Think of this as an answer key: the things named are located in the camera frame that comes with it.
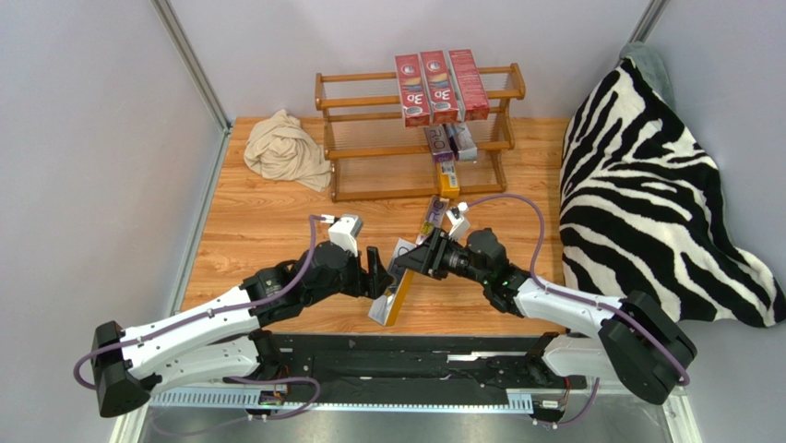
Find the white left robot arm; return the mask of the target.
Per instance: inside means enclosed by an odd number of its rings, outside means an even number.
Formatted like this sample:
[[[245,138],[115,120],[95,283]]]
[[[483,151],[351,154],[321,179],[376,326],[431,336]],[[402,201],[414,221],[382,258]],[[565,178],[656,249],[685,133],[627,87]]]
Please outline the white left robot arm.
[[[129,413],[188,384],[272,378],[281,357],[269,325],[335,294],[376,299],[393,283],[377,248],[366,253],[364,268],[359,256],[326,241],[179,315],[139,327],[100,324],[89,359],[100,417]]]

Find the silver blue Sensitive toothpaste box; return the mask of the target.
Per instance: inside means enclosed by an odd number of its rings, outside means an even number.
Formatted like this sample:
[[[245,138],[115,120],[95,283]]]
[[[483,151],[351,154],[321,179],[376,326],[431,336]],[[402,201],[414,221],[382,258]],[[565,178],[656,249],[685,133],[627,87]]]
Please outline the silver blue Sensitive toothpaste box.
[[[450,139],[443,125],[427,126],[423,129],[425,139],[434,164],[449,162],[454,159],[450,147]]]

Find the red 3D toothpaste box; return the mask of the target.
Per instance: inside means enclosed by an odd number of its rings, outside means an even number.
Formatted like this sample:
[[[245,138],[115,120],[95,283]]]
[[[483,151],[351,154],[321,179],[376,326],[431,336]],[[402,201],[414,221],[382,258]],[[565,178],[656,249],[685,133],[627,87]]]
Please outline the red 3D toothpaste box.
[[[407,128],[428,126],[431,110],[425,93],[419,55],[396,55],[395,64],[404,125]]]
[[[420,52],[433,125],[455,124],[459,104],[443,51]]]

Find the silver purple R&O toothpaste box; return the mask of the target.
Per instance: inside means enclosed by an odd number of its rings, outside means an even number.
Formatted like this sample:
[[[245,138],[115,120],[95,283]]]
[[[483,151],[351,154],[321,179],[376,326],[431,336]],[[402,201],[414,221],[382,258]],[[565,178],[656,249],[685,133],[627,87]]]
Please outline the silver purple R&O toothpaste box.
[[[476,162],[478,147],[466,123],[445,124],[450,148],[458,162]]]

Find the beige crumpled cloth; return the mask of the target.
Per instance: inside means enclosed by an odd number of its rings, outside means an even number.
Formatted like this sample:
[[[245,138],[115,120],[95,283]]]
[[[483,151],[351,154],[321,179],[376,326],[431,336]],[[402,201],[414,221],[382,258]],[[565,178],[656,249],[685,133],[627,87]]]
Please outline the beige crumpled cloth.
[[[331,184],[324,148],[286,109],[254,125],[245,142],[244,163],[265,179],[296,182],[316,192]]]

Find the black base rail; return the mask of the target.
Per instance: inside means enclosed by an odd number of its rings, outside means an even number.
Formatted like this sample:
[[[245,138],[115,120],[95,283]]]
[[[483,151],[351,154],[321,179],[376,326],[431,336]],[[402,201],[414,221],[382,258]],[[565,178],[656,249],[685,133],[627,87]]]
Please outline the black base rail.
[[[294,411],[524,413],[563,418],[572,394],[604,382],[654,405],[681,382],[629,329],[607,343],[540,336],[309,335],[225,340],[166,365],[153,406]]]

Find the wooden two-tier shelf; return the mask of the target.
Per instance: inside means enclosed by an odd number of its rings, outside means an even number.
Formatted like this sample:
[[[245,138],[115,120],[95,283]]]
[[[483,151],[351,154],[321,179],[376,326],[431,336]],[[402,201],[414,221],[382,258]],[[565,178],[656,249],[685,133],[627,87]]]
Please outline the wooden two-tier shelf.
[[[506,191],[502,154],[516,145],[510,104],[526,96],[526,84],[516,63],[483,67],[480,74],[491,110],[487,119],[470,123],[479,159],[456,164],[462,194]],[[439,178],[423,130],[403,123],[394,73],[318,73],[315,105],[322,114],[333,201],[421,198],[439,193]]]

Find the silver gold toothpaste box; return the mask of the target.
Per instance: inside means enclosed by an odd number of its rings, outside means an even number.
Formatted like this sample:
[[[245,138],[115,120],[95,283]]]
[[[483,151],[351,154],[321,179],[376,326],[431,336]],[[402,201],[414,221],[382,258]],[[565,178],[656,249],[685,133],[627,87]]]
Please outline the silver gold toothpaste box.
[[[410,252],[416,244],[400,238],[387,264],[387,272],[394,278],[383,294],[377,297],[368,311],[368,317],[377,324],[390,327],[396,323],[399,311],[410,291],[414,272],[397,265],[395,260]]]
[[[442,198],[437,195],[431,196],[415,239],[416,245],[420,245],[435,228],[442,227],[449,202],[448,198]]]

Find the orange toothpaste box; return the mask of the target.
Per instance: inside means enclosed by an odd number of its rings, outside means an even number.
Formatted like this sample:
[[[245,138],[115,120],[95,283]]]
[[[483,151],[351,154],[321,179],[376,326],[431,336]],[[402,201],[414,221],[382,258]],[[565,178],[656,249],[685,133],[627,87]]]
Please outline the orange toothpaste box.
[[[439,162],[435,165],[438,192],[441,198],[457,198],[460,195],[460,184],[455,162],[453,160]]]

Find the aluminium frame post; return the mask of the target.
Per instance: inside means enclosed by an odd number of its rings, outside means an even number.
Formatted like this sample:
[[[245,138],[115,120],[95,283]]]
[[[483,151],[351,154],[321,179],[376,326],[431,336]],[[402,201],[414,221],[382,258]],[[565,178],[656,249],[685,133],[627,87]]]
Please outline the aluminium frame post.
[[[150,2],[161,24],[167,31],[176,51],[184,62],[185,68],[193,80],[203,102],[206,104],[212,119],[223,133],[228,134],[232,129],[232,121],[220,103],[218,94],[211,85],[208,74],[200,63],[197,53],[187,36],[181,20],[178,18],[172,2],[168,0],[151,0]]]

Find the zebra print blanket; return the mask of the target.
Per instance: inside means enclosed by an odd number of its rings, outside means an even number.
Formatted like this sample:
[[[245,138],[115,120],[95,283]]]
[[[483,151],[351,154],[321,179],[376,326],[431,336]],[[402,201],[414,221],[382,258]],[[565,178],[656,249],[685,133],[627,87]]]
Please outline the zebra print blanket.
[[[775,274],[732,241],[719,167],[635,61],[609,72],[568,123],[559,195],[569,287],[641,291],[676,321],[784,323]]]

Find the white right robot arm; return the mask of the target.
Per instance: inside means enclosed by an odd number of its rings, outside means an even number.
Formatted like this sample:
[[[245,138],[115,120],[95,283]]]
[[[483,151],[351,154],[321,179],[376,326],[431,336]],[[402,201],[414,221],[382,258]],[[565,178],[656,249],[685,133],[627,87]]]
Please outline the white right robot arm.
[[[542,280],[511,262],[489,228],[471,233],[464,245],[437,229],[394,261],[435,280],[456,275],[475,281],[496,310],[570,330],[542,352],[558,376],[617,381],[657,405],[689,382],[686,370],[697,347],[651,296],[634,291],[619,298]]]

